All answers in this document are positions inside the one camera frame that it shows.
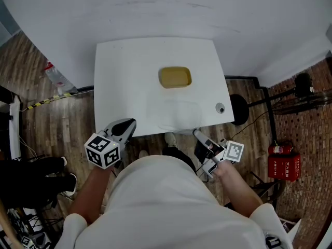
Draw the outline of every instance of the white shirt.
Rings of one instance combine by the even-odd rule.
[[[169,156],[148,156],[120,172],[105,213],[87,226],[69,215],[56,249],[266,248],[265,234],[292,244],[273,206],[250,218],[220,206],[192,169]]]

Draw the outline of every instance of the red fire extinguisher box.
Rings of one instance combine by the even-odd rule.
[[[268,176],[293,182],[300,176],[300,166],[300,154],[271,155],[268,157]]]

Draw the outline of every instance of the sneaker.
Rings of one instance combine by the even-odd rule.
[[[68,161],[67,161],[66,157],[61,157],[61,159],[64,160],[64,167],[65,167],[68,164]]]
[[[149,156],[149,153],[146,150],[141,150],[139,154],[139,159]]]
[[[72,175],[72,176],[74,176],[75,177],[75,184],[76,184],[76,182],[77,182],[77,177],[76,177],[76,175],[74,174],[74,173],[70,173],[69,175]],[[74,191],[65,191],[64,193],[67,195],[67,196],[72,196],[74,193],[76,192],[76,186],[74,187]]]
[[[177,142],[175,135],[173,133],[165,133],[165,142],[168,147],[176,147],[177,148]]]

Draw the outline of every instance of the black cloth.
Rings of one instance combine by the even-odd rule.
[[[74,191],[73,176],[45,177],[64,168],[62,158],[44,158],[34,162],[0,161],[0,199],[9,208],[42,208],[60,192]]]
[[[181,150],[178,150],[177,147],[166,147],[162,150],[162,154],[165,156],[171,156],[188,164],[196,174],[196,167],[193,164],[192,160],[184,154]]]

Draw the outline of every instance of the wooden floor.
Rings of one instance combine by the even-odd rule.
[[[45,64],[46,58],[21,32],[0,48],[0,85],[17,93],[22,100],[23,108],[48,98],[57,91],[43,71]],[[251,81],[228,80],[227,86],[230,94],[240,94],[246,98],[247,102],[263,98],[262,91],[255,89]],[[246,124],[254,121],[266,110],[264,105],[251,108],[250,118]],[[66,172],[77,175],[76,189],[79,191],[92,168],[86,160],[84,143],[95,132],[93,92],[27,110],[22,113],[22,122],[22,137],[38,155],[67,158]],[[239,127],[231,123],[219,124],[203,127],[201,130],[215,141],[219,141],[224,137],[230,139],[246,124]],[[195,138],[183,135],[176,135],[176,138],[179,149],[187,154],[198,167],[198,161],[193,154]],[[266,182],[271,181],[267,178],[267,149],[271,144],[268,115],[260,117],[255,124],[246,128],[233,140],[245,144],[242,161],[236,164],[236,167],[246,181],[250,185],[257,183],[256,179],[248,174],[250,171],[255,172]],[[124,154],[123,166],[126,167],[135,161],[142,149],[148,151],[150,155],[159,155],[164,147],[163,134],[133,138]],[[22,145],[21,148],[27,156],[31,156],[31,152],[26,147]],[[107,202],[114,179],[111,175],[104,204]],[[219,182],[212,180],[206,183],[206,186],[220,204],[228,202]],[[57,207],[48,210],[46,217],[67,215],[71,201],[62,196],[58,196],[58,200]],[[61,227],[62,223],[55,226],[56,230],[61,230]]]

